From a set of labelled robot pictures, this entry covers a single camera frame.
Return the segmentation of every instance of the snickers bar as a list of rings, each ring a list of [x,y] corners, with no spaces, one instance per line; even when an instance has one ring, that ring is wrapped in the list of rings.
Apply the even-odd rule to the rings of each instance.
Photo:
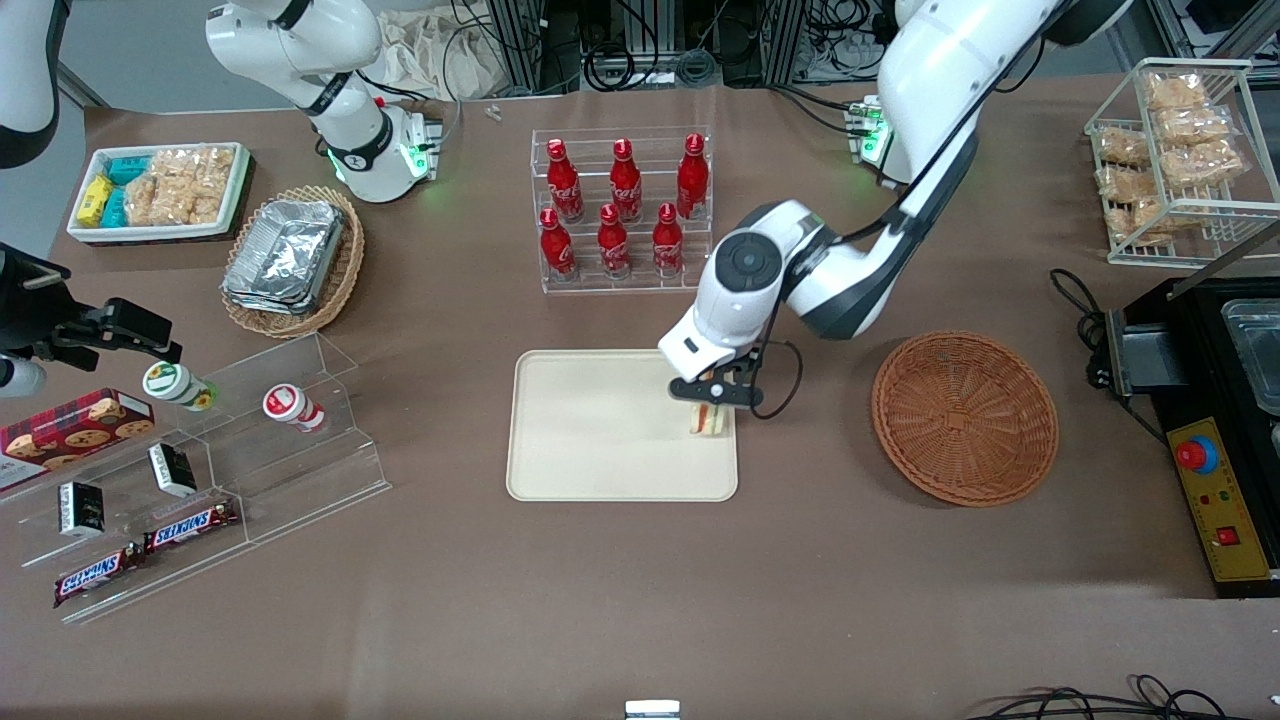
[[[142,564],[145,557],[146,555],[142,552],[142,547],[136,542],[131,542],[88,568],[83,568],[70,575],[67,575],[54,583],[54,607],[58,607],[77,594],[88,592],[90,589],[101,585],[125,570],[137,568]]]
[[[172,525],[165,525],[154,533],[143,534],[142,546],[147,555],[150,555],[164,547],[178,544],[184,539],[193,538],[201,533],[207,533],[214,528],[229,525],[237,520],[239,520],[239,515],[236,514],[236,506],[232,501],[224,500],[212,507],[192,515],[191,518],[184,518]]]

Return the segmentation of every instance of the foil container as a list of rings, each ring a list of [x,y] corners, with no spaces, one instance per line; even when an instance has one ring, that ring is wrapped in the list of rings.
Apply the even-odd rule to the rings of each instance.
[[[223,292],[251,310],[289,315],[314,311],[344,220],[342,210],[329,202],[269,202],[227,269]]]

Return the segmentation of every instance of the white tray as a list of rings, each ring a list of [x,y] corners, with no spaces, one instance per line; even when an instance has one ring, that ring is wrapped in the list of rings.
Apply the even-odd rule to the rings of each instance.
[[[516,363],[507,492],[521,501],[722,502],[737,491],[733,414],[689,432],[657,350],[532,350]]]
[[[227,190],[223,192],[223,206],[218,210],[218,220],[214,223],[201,223],[197,225],[151,225],[151,227],[125,227],[125,228],[86,228],[76,222],[76,209],[84,200],[84,191],[88,183],[99,173],[106,172],[108,160],[115,158],[133,158],[137,155],[155,155],[160,150],[195,150],[206,145],[219,147],[232,147],[236,150],[236,159],[232,160],[232,174],[227,178]],[[86,245],[147,245],[159,242],[183,242],[193,238],[209,237],[225,233],[232,227],[236,217],[236,208],[239,205],[241,191],[244,188],[244,176],[248,172],[250,154],[239,142],[196,142],[189,145],[140,145],[136,147],[106,147],[95,150],[90,158],[88,169],[81,179],[79,191],[76,192],[76,204],[72,205],[70,215],[67,218],[67,234]]]

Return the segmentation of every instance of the cookie picture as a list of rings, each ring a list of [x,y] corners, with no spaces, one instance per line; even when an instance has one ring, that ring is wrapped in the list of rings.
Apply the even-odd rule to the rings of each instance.
[[[64,442],[67,447],[97,447],[109,439],[111,439],[111,433],[106,430],[81,430],[67,436]]]
[[[124,423],[119,428],[115,428],[115,436],[116,437],[141,436],[142,433],[150,430],[154,427],[155,427],[155,423],[152,423],[151,420],[134,420],[132,423]]]
[[[90,405],[88,419],[102,423],[104,425],[114,425],[115,423],[124,419],[124,407],[110,397],[104,397],[93,405]]]
[[[9,457],[40,457],[45,451],[36,447],[36,442],[31,439],[31,433],[28,433],[13,438],[4,454]]]
[[[41,465],[44,465],[45,468],[47,468],[50,470],[56,470],[56,469],[61,468],[63,465],[65,465],[68,462],[74,462],[77,460],[79,460],[79,455],[59,455],[58,457],[50,457],[49,460],[45,460],[44,462],[41,462]]]

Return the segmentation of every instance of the red and white bottle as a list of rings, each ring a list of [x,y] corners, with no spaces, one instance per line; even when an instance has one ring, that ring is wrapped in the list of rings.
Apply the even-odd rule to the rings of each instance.
[[[573,261],[573,242],[559,224],[556,210],[547,208],[538,217],[543,225],[543,258],[550,270],[552,282],[564,283],[577,278],[577,263]]]
[[[685,138],[685,156],[676,170],[676,211],[681,218],[707,217],[707,184],[712,172],[707,167],[707,138],[696,132]]]
[[[604,260],[604,274],[609,279],[621,281],[631,274],[631,255],[627,254],[627,229],[622,227],[618,209],[612,202],[600,208],[600,259]]]
[[[685,269],[685,233],[676,224],[676,206],[658,206],[658,224],[653,228],[653,266],[659,278],[673,278]]]
[[[552,190],[552,204],[559,213],[561,220],[576,223],[582,219],[582,183],[577,177],[577,168],[568,159],[564,141],[553,138],[547,141],[547,156],[552,164],[547,168],[547,184]]]
[[[640,197],[640,168],[631,158],[631,141],[613,141],[613,169],[609,170],[609,184],[613,187],[613,204],[618,206],[618,219],[631,224],[640,219],[643,200]]]
[[[324,425],[324,407],[314,402],[298,386],[280,383],[266,391],[262,413],[280,423],[288,423],[300,432],[311,433]]]

